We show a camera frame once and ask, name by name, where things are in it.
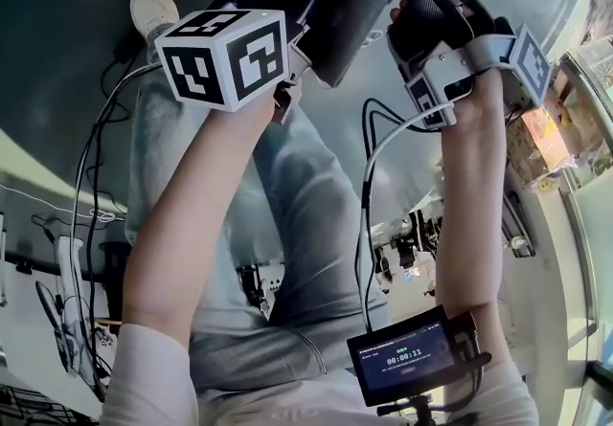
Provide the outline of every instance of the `small screen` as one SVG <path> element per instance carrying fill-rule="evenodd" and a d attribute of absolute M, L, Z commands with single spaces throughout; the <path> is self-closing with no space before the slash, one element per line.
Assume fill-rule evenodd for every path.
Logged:
<path fill-rule="evenodd" d="M 357 355 L 371 390 L 411 382 L 454 364 L 440 323 L 360 349 Z"/>

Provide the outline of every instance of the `forearm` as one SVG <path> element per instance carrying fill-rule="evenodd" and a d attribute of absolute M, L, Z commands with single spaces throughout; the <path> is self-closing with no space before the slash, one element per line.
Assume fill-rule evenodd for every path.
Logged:
<path fill-rule="evenodd" d="M 437 300 L 456 313 L 495 302 L 502 278 L 502 113 L 443 133 L 444 213 Z"/>
<path fill-rule="evenodd" d="M 257 108 L 212 112 L 194 137 L 130 256 L 125 322 L 164 332 L 187 347 L 225 214 L 270 120 Z"/>

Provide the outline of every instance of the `white cube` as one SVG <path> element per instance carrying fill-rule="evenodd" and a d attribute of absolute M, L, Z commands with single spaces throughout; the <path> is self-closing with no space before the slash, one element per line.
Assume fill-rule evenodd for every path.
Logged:
<path fill-rule="evenodd" d="M 287 77 L 283 11 L 196 11 L 155 40 L 174 96 L 236 111 Z"/>

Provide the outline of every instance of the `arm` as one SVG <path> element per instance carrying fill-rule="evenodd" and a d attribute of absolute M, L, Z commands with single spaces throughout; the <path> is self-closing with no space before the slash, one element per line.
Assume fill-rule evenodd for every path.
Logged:
<path fill-rule="evenodd" d="M 188 348 L 224 217 L 273 109 L 269 92 L 237 112 L 212 111 L 193 138 L 130 255 L 125 323 L 155 329 Z"/>
<path fill-rule="evenodd" d="M 444 212 L 437 253 L 437 302 L 449 317 L 472 312 L 492 365 L 511 356 L 498 315 L 506 139 L 502 80 L 489 70 L 454 108 L 442 134 Z"/>

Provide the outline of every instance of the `white sneaker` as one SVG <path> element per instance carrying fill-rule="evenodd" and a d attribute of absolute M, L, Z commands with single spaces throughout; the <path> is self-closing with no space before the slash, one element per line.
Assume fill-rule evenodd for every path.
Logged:
<path fill-rule="evenodd" d="M 179 10 L 173 0 L 130 0 L 130 13 L 134 26 L 145 39 L 161 24 L 179 20 Z"/>

